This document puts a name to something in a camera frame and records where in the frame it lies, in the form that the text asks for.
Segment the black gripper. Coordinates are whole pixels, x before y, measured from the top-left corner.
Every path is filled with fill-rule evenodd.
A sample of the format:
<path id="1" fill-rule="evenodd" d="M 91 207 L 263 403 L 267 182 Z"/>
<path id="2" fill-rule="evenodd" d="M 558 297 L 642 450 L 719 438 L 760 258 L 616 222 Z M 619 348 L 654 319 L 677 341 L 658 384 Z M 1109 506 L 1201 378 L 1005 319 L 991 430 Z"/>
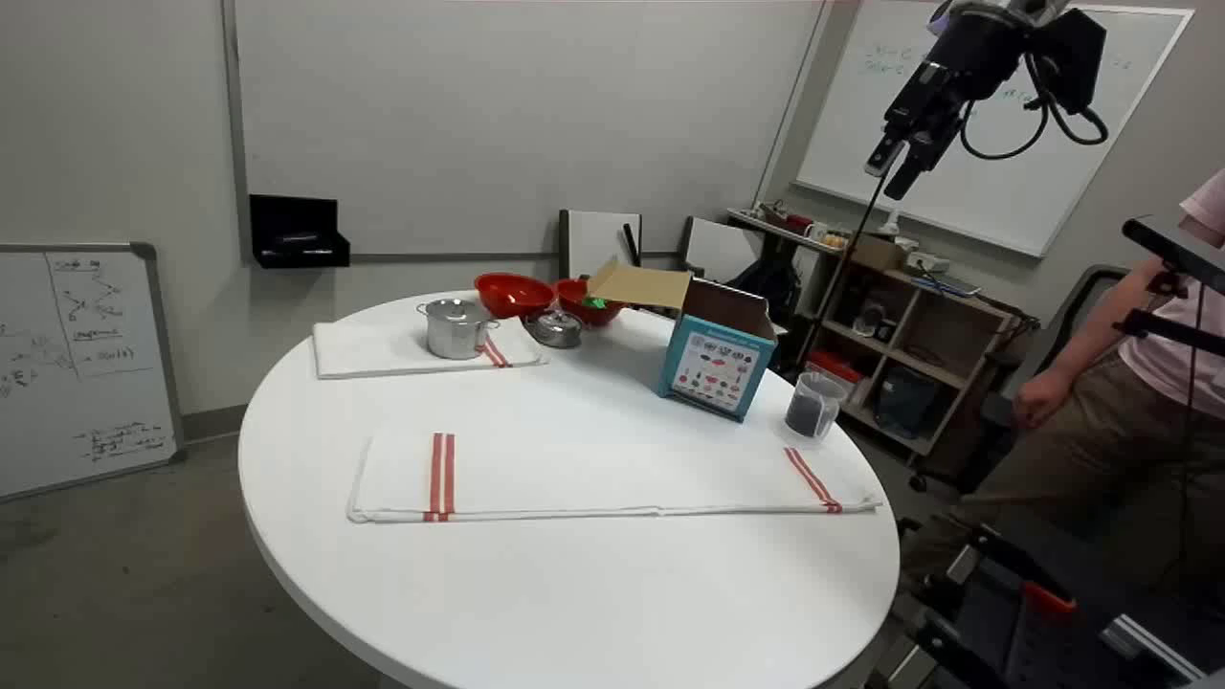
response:
<path id="1" fill-rule="evenodd" d="M 866 173 L 889 200 L 903 200 L 950 147 L 977 162 L 989 151 L 969 140 L 973 110 L 1016 73 L 1025 73 L 1039 116 L 1033 135 L 1005 151 L 1005 162 L 1039 147 L 1048 124 L 1076 147 L 1104 147 L 1109 125 L 1094 110 L 1108 28 L 1067 0 L 941 0 L 929 13 L 935 47 L 884 107 L 884 129 Z"/>

